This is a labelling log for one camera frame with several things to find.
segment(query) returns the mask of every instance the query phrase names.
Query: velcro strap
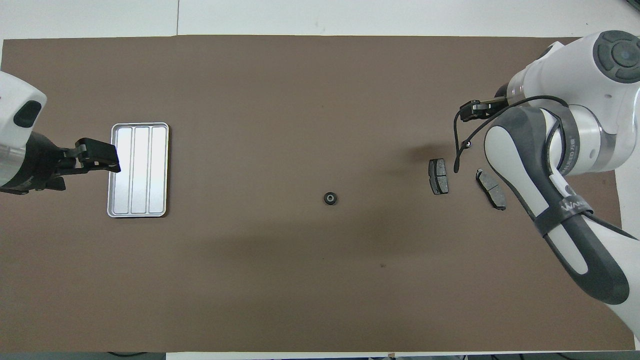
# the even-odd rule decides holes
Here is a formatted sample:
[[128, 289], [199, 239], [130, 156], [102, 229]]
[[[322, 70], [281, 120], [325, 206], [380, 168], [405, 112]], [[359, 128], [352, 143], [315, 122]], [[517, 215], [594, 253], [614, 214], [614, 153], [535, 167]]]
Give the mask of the velcro strap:
[[566, 219], [584, 212], [593, 214], [593, 209], [580, 195], [570, 195], [557, 204], [549, 206], [533, 220], [538, 232], [544, 236]]

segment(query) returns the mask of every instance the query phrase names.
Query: round black object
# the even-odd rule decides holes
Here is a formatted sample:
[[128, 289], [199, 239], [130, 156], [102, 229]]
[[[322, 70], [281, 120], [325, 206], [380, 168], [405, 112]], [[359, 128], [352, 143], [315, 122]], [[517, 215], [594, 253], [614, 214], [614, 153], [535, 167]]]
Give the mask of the round black object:
[[611, 49], [611, 56], [620, 66], [634, 67], [640, 60], [640, 49], [631, 42], [619, 42]]
[[324, 203], [327, 205], [335, 205], [338, 202], [338, 195], [332, 192], [328, 192], [324, 195]]

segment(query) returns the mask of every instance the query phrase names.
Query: silver metal tray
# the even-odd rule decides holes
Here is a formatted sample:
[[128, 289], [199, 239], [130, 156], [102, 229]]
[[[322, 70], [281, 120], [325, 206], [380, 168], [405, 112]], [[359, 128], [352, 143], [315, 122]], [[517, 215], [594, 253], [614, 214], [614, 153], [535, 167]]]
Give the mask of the silver metal tray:
[[166, 213], [169, 125], [164, 122], [115, 124], [111, 143], [120, 160], [109, 173], [107, 214], [113, 218], [161, 217]]

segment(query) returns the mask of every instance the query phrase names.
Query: control button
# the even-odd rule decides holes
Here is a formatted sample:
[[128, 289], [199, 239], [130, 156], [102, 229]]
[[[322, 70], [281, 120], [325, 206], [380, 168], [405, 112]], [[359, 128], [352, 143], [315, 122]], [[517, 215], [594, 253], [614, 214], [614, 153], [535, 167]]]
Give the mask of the control button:
[[640, 67], [636, 67], [634, 69], [620, 69], [616, 72], [616, 77], [635, 83], [640, 80]]
[[20, 127], [31, 127], [35, 122], [40, 110], [42, 109], [42, 105], [34, 100], [29, 100], [25, 102], [24, 105], [15, 113], [13, 116], [13, 123]]
[[640, 61], [640, 49], [630, 42], [619, 42], [613, 45], [611, 56], [618, 65], [623, 67], [634, 67]]
[[608, 42], [616, 42], [618, 40], [636, 41], [638, 38], [626, 31], [609, 30], [602, 33], [602, 38]]
[[600, 64], [606, 71], [609, 71], [616, 66], [613, 59], [611, 59], [609, 47], [604, 44], [598, 45], [598, 60], [600, 60]]

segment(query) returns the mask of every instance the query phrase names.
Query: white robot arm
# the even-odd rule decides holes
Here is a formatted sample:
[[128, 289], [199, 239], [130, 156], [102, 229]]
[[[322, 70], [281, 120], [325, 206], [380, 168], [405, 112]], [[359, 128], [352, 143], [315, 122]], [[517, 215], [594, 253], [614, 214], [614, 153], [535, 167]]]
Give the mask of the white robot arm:
[[[604, 31], [556, 42], [496, 96], [463, 105], [462, 120], [494, 120], [484, 139], [491, 167], [573, 280], [640, 336], [640, 241], [595, 217], [564, 180], [612, 170], [633, 152], [640, 40]], [[470, 138], [458, 147], [455, 171]]]
[[32, 132], [46, 103], [41, 91], [0, 72], [0, 192], [65, 190], [64, 175], [120, 171], [118, 154], [109, 143], [82, 138], [74, 149], [66, 149]]

